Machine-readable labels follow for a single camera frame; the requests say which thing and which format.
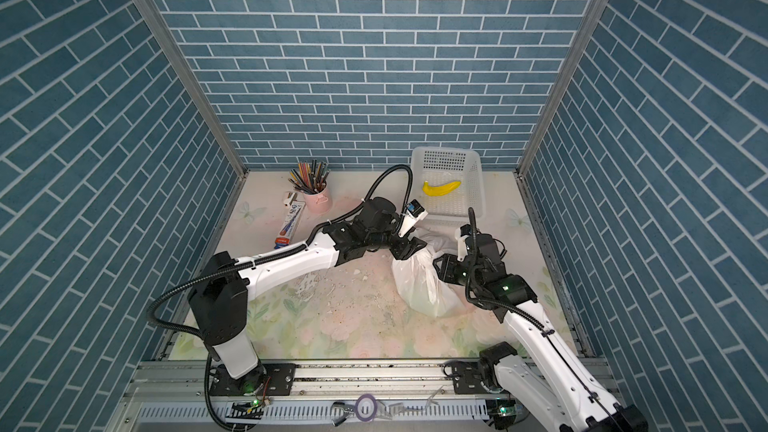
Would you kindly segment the white plastic bag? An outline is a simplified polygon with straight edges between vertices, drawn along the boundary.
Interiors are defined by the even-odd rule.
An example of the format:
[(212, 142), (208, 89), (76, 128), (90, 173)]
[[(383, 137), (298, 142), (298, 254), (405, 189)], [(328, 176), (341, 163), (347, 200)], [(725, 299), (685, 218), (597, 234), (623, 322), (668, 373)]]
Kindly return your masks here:
[(456, 240), (418, 228), (414, 237), (426, 246), (404, 261), (394, 260), (392, 272), (400, 297), (414, 311), (430, 318), (454, 317), (466, 312), (458, 287), (441, 281), (433, 262), (457, 253)]

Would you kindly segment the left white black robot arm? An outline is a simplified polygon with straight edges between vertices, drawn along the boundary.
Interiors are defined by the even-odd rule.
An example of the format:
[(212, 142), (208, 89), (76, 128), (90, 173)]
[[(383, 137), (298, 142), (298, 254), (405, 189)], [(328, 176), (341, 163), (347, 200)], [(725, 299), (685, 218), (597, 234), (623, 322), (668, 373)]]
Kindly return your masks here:
[(235, 259), (223, 252), (206, 266), (188, 302), (209, 357), (233, 380), (260, 382), (261, 360), (248, 338), (248, 304), (258, 296), (305, 274), (327, 270), (387, 249), (403, 261), (426, 247), (409, 234), (427, 210), (416, 200), (399, 212), (383, 197), (364, 200), (348, 218), (317, 226), (297, 244), (254, 257)]

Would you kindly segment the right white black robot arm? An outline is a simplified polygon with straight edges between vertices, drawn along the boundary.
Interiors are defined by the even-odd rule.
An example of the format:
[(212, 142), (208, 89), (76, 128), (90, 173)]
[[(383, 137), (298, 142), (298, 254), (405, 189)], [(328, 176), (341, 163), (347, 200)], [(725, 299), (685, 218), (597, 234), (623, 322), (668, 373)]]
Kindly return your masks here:
[(438, 276), (491, 311), (538, 369), (501, 342), (480, 353), (485, 387), (510, 393), (548, 431), (647, 431), (642, 412), (622, 405), (573, 353), (526, 280), (506, 272), (498, 241), (468, 225), (456, 235), (458, 253), (436, 260)]

